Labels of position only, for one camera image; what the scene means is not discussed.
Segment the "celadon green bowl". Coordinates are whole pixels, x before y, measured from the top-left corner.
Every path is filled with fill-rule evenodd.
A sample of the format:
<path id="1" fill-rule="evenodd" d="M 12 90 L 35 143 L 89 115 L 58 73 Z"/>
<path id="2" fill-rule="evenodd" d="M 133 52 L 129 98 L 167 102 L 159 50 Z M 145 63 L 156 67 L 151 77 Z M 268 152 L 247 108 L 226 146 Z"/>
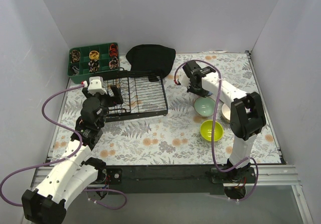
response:
<path id="1" fill-rule="evenodd" d="M 203 117 L 212 116 L 215 105 L 216 102 L 210 97 L 199 97 L 194 101 L 195 111 Z"/>

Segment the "green compartment tray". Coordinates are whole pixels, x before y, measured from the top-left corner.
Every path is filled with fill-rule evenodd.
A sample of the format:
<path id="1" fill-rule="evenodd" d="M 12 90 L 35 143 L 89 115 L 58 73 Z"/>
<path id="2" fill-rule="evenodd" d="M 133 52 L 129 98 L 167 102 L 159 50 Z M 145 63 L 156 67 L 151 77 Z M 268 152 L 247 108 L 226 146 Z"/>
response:
<path id="1" fill-rule="evenodd" d="M 69 51 L 67 75 L 75 84 L 119 68 L 119 48 L 115 42 L 75 47 Z"/>

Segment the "black base bar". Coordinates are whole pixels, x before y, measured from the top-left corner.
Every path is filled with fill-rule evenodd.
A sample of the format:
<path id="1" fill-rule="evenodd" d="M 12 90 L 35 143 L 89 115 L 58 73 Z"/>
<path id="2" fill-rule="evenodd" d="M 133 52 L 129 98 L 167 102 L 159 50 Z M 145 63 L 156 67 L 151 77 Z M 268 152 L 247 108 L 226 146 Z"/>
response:
<path id="1" fill-rule="evenodd" d="M 232 177 L 235 171 L 218 172 L 213 165 L 129 165 L 107 166 L 106 183 L 126 194 L 141 193 L 209 193 L 224 195 L 237 187 L 245 194 L 243 184 L 255 183 L 253 167 Z"/>

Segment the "yellow-green bowl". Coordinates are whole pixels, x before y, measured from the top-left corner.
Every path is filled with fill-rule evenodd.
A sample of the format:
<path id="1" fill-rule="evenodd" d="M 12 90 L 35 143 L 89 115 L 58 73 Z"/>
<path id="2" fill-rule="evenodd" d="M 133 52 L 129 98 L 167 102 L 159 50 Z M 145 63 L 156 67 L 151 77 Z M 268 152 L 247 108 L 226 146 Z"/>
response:
<path id="1" fill-rule="evenodd" d="M 200 126 L 200 134 L 206 141 L 212 140 L 213 121 L 206 120 Z M 214 124 L 214 142 L 219 141 L 224 135 L 224 129 L 220 123 L 215 122 Z"/>

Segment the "black cloth bag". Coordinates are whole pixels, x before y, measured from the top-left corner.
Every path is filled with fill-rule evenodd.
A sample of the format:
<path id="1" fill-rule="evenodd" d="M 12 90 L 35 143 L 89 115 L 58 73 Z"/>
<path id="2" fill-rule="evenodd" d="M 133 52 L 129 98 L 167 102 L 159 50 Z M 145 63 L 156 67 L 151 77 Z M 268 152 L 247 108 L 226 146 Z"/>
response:
<path id="1" fill-rule="evenodd" d="M 155 44 L 137 45 L 126 54 L 131 71 L 156 71 L 162 78 L 170 74 L 175 58 L 175 49 Z"/>

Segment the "beige tan bowl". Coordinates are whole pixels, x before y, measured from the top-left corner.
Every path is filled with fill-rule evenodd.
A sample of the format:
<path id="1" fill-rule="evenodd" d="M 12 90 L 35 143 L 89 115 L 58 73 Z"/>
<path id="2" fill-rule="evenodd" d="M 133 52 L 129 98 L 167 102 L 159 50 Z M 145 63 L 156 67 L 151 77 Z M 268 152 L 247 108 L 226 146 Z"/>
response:
<path id="1" fill-rule="evenodd" d="M 221 108 L 222 117 L 226 122 L 230 122 L 231 111 L 229 107 L 224 103 Z"/>

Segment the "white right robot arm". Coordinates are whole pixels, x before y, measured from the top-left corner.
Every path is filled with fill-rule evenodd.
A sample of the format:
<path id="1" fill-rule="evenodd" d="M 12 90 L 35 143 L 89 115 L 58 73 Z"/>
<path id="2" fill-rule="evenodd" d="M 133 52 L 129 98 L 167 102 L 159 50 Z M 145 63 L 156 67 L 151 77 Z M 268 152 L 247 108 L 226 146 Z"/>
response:
<path id="1" fill-rule="evenodd" d="M 222 101 L 231 111 L 230 128 L 234 134 L 233 149 L 224 168 L 215 164 L 215 175 L 232 182 L 245 178 L 250 171 L 250 165 L 255 160 L 250 156 L 254 141 L 266 125 L 266 117 L 262 99 L 259 93 L 247 93 L 225 81 L 220 70 L 208 63 L 206 67 L 199 66 L 200 60 L 183 63 L 185 76 L 176 81 L 188 92 L 200 97 L 213 95 L 215 102 Z"/>

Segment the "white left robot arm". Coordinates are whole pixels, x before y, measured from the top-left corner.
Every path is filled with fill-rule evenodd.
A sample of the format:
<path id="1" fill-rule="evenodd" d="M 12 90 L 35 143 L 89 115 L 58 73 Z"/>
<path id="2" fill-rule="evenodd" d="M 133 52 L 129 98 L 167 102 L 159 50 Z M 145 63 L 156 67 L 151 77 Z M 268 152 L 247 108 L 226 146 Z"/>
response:
<path id="1" fill-rule="evenodd" d="M 101 159 L 91 157 L 91 151 L 102 136 L 102 128 L 110 107 L 123 103 L 120 88 L 111 87 L 112 94 L 92 83 L 82 89 L 86 99 L 74 133 L 61 156 L 45 179 L 34 190 L 22 196 L 24 215 L 33 223 L 62 223 L 73 200 L 91 183 L 110 184 L 121 182 L 122 170 L 108 168 Z"/>

